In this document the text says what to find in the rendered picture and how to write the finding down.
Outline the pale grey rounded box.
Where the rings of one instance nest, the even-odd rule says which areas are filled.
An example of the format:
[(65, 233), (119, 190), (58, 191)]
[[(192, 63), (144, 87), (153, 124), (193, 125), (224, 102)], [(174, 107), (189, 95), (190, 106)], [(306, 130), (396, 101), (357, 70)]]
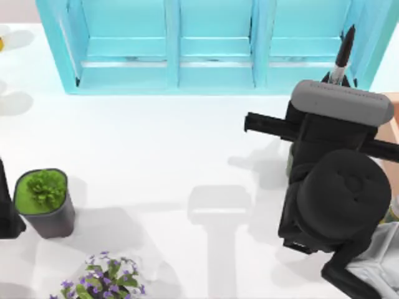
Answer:
[(393, 103), (383, 94), (313, 80), (295, 86), (291, 103), (302, 112), (374, 127), (394, 116)]

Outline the salmon-coloured box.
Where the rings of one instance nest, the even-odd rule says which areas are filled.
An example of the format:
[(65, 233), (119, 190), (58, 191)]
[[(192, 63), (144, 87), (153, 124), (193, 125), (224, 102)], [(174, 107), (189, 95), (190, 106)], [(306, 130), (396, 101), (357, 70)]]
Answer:
[(387, 92), (384, 95), (393, 103), (394, 116), (378, 129), (376, 139), (399, 145), (399, 92)]

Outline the pale green object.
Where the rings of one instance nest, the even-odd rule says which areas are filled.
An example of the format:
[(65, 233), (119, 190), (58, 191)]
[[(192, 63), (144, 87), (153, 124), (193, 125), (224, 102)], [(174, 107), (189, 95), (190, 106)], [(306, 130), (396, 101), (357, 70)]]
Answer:
[(386, 222), (399, 222), (399, 195), (394, 197), (390, 203)]

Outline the light blue rack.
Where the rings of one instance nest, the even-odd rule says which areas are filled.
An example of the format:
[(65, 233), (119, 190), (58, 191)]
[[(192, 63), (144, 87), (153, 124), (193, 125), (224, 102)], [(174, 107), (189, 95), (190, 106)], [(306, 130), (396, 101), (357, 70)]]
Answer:
[(399, 0), (36, 0), (65, 92), (291, 93), (322, 80), (351, 27), (345, 74), (367, 90)]

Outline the purple flowering plant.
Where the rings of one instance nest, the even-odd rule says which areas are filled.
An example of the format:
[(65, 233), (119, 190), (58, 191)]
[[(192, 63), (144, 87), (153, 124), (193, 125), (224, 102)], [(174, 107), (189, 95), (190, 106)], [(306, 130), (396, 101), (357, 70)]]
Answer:
[(147, 295), (139, 265), (126, 256), (101, 251), (91, 255), (75, 279), (65, 279), (47, 299), (142, 299)]

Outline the grey pot with green plant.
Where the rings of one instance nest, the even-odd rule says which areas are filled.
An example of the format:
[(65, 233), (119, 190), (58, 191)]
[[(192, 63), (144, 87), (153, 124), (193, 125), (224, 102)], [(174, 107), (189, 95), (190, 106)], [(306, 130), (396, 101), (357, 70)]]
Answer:
[(74, 231), (75, 209), (67, 175), (57, 168), (34, 169), (16, 182), (17, 212), (44, 239), (68, 237)]

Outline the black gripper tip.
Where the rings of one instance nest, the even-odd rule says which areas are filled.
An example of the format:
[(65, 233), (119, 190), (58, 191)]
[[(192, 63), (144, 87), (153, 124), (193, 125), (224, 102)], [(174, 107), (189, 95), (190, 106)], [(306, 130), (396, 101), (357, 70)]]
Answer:
[(11, 200), (6, 173), (0, 158), (0, 240), (16, 239), (26, 230), (26, 224)]

